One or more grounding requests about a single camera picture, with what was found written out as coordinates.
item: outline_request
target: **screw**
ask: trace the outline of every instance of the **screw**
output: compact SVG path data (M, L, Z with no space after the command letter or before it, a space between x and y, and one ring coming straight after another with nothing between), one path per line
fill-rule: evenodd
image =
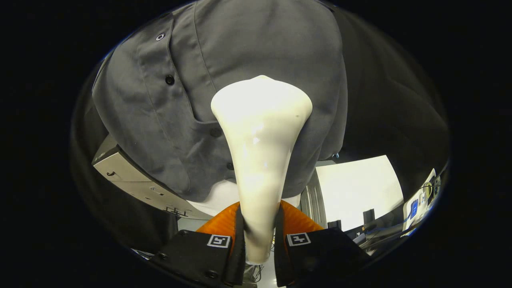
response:
M212 271L212 270L206 271L206 277L208 277L208 278L216 279L218 276L219 276L219 274L217 274L217 272L215 272L215 271Z

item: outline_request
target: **blue label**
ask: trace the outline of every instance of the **blue label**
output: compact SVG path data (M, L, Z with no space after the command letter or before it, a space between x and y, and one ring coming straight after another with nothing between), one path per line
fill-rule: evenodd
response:
M411 204L411 219L416 215L416 212L418 212L418 200L414 200Z

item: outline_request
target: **white cone-shaped object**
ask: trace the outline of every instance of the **white cone-shaped object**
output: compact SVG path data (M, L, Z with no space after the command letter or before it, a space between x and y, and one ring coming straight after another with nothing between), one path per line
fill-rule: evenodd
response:
M312 109L301 89L264 75L228 85L211 101L233 159L248 263L270 255L291 152Z

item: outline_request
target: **person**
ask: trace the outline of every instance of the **person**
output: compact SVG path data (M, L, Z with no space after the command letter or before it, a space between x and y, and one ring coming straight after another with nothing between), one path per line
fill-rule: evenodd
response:
M176 218L92 167L106 136L167 188L201 202L215 183L236 182L211 99L258 75L300 88L313 103L283 198L303 191L318 161L387 155L406 199L448 159L447 117L432 80L359 16L316 0L191 2L117 45L77 99L72 173L92 214L119 242L155 253L176 232Z

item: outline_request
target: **gray shirt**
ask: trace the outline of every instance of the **gray shirt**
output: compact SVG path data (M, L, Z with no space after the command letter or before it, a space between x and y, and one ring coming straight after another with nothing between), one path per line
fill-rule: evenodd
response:
M106 129L152 177L186 200L235 181L210 109L221 88L258 75L292 84L313 103L293 149L283 198L343 145L347 80L331 10L311 0L202 0L134 32L105 59L92 95Z

